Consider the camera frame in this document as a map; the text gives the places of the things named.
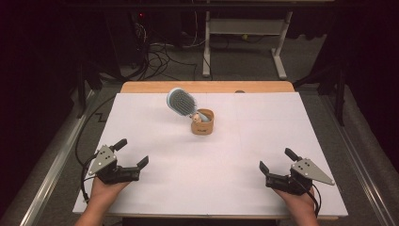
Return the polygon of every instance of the brush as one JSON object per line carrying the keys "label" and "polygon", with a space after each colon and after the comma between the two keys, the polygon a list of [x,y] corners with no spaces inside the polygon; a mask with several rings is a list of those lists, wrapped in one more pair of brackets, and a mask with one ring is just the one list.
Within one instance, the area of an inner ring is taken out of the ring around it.
{"label": "brush", "polygon": [[209,119],[197,110],[197,101],[189,93],[181,88],[172,89],[168,93],[167,104],[170,109],[174,110],[181,116],[192,117],[199,114],[203,122],[208,122]]}

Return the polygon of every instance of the table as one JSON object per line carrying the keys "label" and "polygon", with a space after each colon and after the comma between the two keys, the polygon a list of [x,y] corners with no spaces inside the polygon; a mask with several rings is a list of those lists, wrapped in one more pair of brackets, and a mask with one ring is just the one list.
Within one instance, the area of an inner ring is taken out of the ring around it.
{"label": "table", "polygon": [[[211,135],[193,135],[191,120],[168,108],[167,92],[175,87],[215,112]],[[120,193],[108,213],[113,216],[288,218],[258,168],[262,160],[271,172],[288,174],[286,147],[333,178],[298,93],[284,81],[125,83],[99,147],[122,138],[128,144],[116,153],[119,165],[135,166],[145,155],[150,163],[140,181]],[[319,218],[346,216],[338,188],[315,183],[324,204]],[[79,195],[73,212],[85,207]]]}

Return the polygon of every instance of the human hand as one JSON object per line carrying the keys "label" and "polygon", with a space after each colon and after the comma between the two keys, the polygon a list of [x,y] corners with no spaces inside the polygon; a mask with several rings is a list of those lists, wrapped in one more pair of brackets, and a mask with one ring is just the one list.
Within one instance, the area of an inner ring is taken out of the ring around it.
{"label": "human hand", "polygon": [[[273,190],[285,201],[285,205],[298,226],[319,225],[314,214],[314,202],[307,193],[297,196],[281,190]],[[313,188],[311,188],[310,193],[314,195]]]}
{"label": "human hand", "polygon": [[88,207],[75,225],[102,225],[109,207],[129,184],[130,182],[106,185],[99,178],[94,178]]}

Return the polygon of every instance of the wooden holder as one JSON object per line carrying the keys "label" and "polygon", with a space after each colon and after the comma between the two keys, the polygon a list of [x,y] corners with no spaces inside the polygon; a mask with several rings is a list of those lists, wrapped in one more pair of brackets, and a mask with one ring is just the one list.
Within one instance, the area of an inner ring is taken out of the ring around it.
{"label": "wooden holder", "polygon": [[209,109],[199,109],[199,112],[205,115],[208,122],[191,122],[191,131],[195,135],[210,135],[214,131],[214,112]]}

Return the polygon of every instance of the robotic hand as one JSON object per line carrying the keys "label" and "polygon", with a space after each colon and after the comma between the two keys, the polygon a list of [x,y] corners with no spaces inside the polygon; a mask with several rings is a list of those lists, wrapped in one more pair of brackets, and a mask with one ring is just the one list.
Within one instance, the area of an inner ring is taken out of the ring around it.
{"label": "robotic hand", "polygon": [[120,150],[127,144],[126,139],[122,139],[113,146],[104,145],[96,154],[96,159],[88,171],[88,175],[96,174],[105,184],[112,185],[122,182],[138,181],[140,171],[149,163],[149,157],[144,157],[137,163],[136,167],[123,168],[118,166],[118,159],[114,151]]}
{"label": "robotic hand", "polygon": [[259,168],[266,176],[266,186],[288,192],[293,195],[302,195],[311,189],[312,180],[328,185],[335,185],[322,170],[320,170],[309,158],[297,156],[291,149],[286,148],[287,154],[295,163],[291,165],[291,174],[280,176],[269,173],[269,168],[261,161]]}

